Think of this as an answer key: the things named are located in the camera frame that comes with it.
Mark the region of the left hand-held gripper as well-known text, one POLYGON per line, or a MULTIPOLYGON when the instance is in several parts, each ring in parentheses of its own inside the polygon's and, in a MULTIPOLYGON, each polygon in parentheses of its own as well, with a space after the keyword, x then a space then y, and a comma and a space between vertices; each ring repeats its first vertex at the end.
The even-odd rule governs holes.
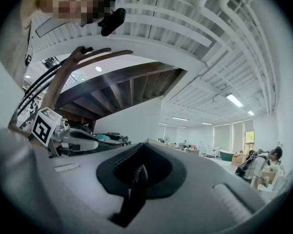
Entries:
POLYGON ((83 130, 70 130, 68 120, 48 107, 38 110, 31 136, 46 148, 50 157, 68 156, 71 151, 91 151, 99 146, 93 135, 83 130))

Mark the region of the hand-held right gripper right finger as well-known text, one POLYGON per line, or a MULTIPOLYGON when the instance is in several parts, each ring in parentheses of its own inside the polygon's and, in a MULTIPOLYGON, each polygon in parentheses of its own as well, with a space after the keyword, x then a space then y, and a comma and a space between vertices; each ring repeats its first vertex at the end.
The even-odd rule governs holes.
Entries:
POLYGON ((157 144, 162 156, 183 164, 186 175, 173 170, 172 181, 184 178, 166 198, 148 199, 127 226, 133 234, 250 233, 251 218, 264 207, 260 195, 241 178, 207 158, 157 144))

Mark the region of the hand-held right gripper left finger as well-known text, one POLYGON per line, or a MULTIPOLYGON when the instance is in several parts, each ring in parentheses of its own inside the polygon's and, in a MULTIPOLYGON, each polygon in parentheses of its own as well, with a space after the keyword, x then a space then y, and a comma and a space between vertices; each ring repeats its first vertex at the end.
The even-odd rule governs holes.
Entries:
POLYGON ((95 176, 85 203, 56 172, 45 149, 32 146, 23 136, 0 129, 0 193, 24 222, 25 233, 146 234, 146 222, 123 228, 102 216, 103 204, 95 195, 106 191, 95 176))

